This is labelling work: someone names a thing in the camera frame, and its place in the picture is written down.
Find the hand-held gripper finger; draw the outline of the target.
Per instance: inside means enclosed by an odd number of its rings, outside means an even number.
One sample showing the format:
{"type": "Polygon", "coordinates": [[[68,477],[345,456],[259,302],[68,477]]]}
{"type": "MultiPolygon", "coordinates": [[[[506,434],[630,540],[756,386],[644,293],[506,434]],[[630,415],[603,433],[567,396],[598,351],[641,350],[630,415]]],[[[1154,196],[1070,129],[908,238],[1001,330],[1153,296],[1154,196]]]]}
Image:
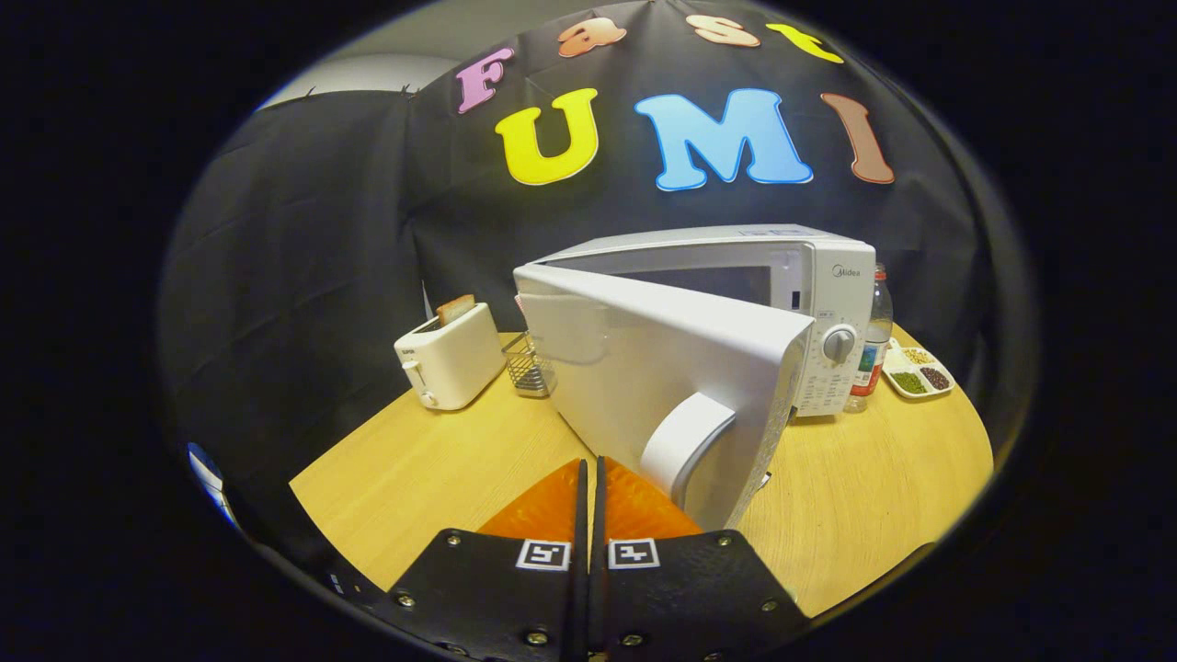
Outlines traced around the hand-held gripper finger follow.
{"type": "Polygon", "coordinates": [[[752,661],[812,621],[739,531],[704,531],[620,462],[597,461],[588,650],[610,661],[752,661]]]}
{"type": "Polygon", "coordinates": [[[444,528],[388,589],[337,558],[325,587],[463,661],[583,661],[588,463],[565,462],[476,531],[444,528]]]}

